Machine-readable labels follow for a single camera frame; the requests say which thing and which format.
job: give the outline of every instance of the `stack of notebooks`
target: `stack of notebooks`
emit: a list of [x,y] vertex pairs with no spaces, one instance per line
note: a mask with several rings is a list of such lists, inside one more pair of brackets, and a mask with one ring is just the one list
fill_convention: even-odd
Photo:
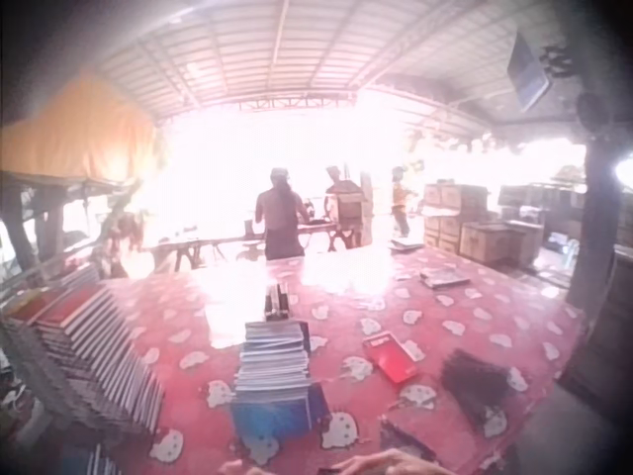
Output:
[[121,470],[117,468],[115,462],[105,456],[101,445],[97,445],[95,449],[90,452],[88,466],[85,472],[86,475],[121,475],[121,473]]
[[65,288],[75,288],[86,284],[99,282],[99,272],[92,262],[86,262],[80,266],[72,265],[64,269],[53,279],[53,285]]
[[329,414],[320,384],[310,377],[309,351],[305,322],[246,324],[230,404],[240,437],[301,436]]
[[48,410],[96,430],[154,432],[163,390],[105,286],[43,290],[3,310],[0,345]]
[[49,473],[66,475],[121,475],[114,461],[105,453],[101,444],[91,450],[73,445],[64,445],[59,454],[56,470]]

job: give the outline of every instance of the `ceiling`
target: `ceiling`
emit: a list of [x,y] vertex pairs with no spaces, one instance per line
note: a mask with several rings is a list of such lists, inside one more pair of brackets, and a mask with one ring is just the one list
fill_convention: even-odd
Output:
[[536,55],[565,42],[543,0],[217,0],[183,9],[97,69],[158,121],[227,103],[319,107],[379,88],[423,98],[412,128],[475,137],[566,127],[575,77],[553,79],[520,112],[505,73],[517,31]]

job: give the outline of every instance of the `floor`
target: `floor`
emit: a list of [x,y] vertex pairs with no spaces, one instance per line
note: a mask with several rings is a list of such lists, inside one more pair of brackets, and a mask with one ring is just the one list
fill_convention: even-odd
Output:
[[616,437],[610,422],[557,385],[516,444],[520,471],[507,474],[592,474]]

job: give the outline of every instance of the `tablecloth pattern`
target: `tablecloth pattern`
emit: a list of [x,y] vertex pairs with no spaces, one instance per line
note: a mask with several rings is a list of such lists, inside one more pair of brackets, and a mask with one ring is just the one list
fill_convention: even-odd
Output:
[[[420,270],[443,266],[471,283],[442,291],[422,285]],[[300,439],[238,440],[227,403],[239,344],[244,323],[261,320],[274,280],[288,283],[293,318],[310,323],[311,373],[332,417]],[[475,473],[512,443],[584,331],[581,313],[564,302],[431,248],[228,263],[111,287],[137,350],[166,389],[153,447],[126,462],[134,474],[213,474],[238,456],[279,475],[316,474],[379,450],[382,415],[433,449],[443,466]],[[418,376],[402,386],[363,352],[363,338],[379,331],[392,332],[417,360]],[[511,368],[513,394],[484,429],[470,425],[440,384],[442,364],[456,348]]]

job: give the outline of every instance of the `table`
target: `table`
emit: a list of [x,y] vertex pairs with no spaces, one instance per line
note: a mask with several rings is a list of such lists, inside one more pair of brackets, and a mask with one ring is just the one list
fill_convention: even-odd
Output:
[[[445,265],[468,275],[471,284],[434,292],[415,276],[421,268]],[[322,382],[333,419],[282,444],[240,443],[226,405],[229,387],[244,323],[260,320],[271,279],[288,282],[294,318],[310,323],[311,372]],[[567,304],[431,248],[391,255],[371,246],[111,285],[138,351],[166,388],[153,449],[127,462],[127,473],[135,474],[216,473],[239,454],[280,475],[316,474],[319,467],[379,450],[384,414],[431,447],[447,468],[475,473],[512,444],[584,334],[583,316]],[[393,332],[418,359],[419,375],[410,384],[435,391],[433,405],[417,407],[418,386],[395,386],[365,359],[362,340],[379,330]],[[470,426],[439,382],[444,360],[458,347],[513,368],[517,390],[504,407],[506,425],[494,420],[488,437]]]
[[[336,223],[326,223],[323,225],[299,225],[299,235],[309,235],[310,237],[316,233],[327,233],[329,236],[328,252],[336,251],[334,242],[337,238],[341,238],[346,248],[354,247],[354,233],[353,229],[342,229]],[[202,265],[202,259],[200,257],[200,251],[202,247],[211,245],[213,247],[214,256],[219,257],[222,260],[226,260],[225,255],[220,250],[220,244],[227,244],[231,242],[256,242],[264,241],[264,233],[258,233],[250,236],[235,236],[235,237],[218,237],[218,238],[197,238],[197,237],[184,237],[176,241],[162,242],[148,248],[146,250],[162,250],[162,251],[176,251],[176,266],[175,270],[180,270],[180,263],[183,257],[186,257],[191,264],[192,269],[198,269]]]

